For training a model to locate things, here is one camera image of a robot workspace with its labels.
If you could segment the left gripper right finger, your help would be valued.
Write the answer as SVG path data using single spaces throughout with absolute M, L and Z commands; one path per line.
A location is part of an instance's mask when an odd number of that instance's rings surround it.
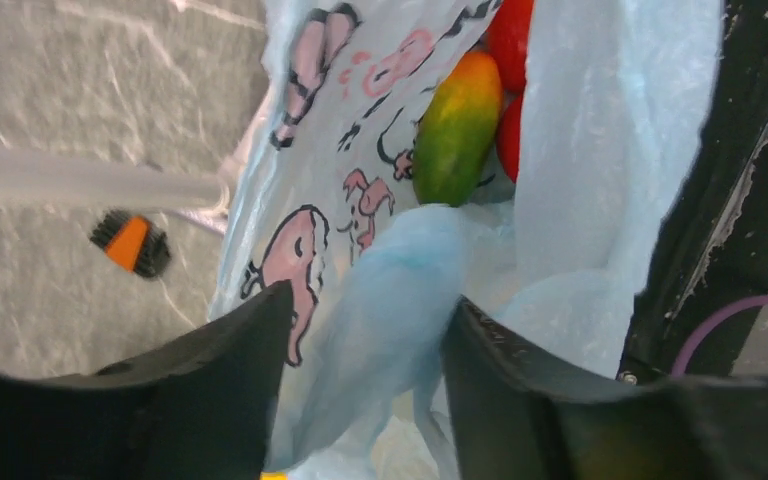
M 623 383 L 467 299 L 442 364 L 464 479 L 768 479 L 768 377 Z

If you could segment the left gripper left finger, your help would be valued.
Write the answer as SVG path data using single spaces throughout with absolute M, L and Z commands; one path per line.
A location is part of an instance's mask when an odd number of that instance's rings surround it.
M 256 479 L 292 324 L 288 282 L 91 375 L 0 374 L 0 479 Z

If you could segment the light blue plastic bag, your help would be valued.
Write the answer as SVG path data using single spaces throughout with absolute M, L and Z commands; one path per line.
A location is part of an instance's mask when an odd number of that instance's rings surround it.
M 218 317 L 289 280 L 295 328 L 266 457 L 371 479 L 371 451 L 457 474 L 439 342 L 460 296 L 561 358 L 619 367 L 661 224 L 689 174 L 720 1 L 541 1 L 519 185 L 422 206 L 408 159 L 496 1 L 268 1 L 267 95 L 238 148 Z

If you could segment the green orange fake mango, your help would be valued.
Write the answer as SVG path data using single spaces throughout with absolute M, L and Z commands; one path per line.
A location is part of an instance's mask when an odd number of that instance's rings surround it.
M 493 57 L 464 54 L 418 124 L 412 170 L 419 203 L 457 207 L 469 200 L 482 179 L 504 99 Z

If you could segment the red fake apple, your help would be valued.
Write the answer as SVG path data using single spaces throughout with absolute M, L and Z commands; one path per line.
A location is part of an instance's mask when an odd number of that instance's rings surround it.
M 496 61 L 504 89 L 522 93 L 534 0 L 504 0 L 486 31 L 486 45 Z

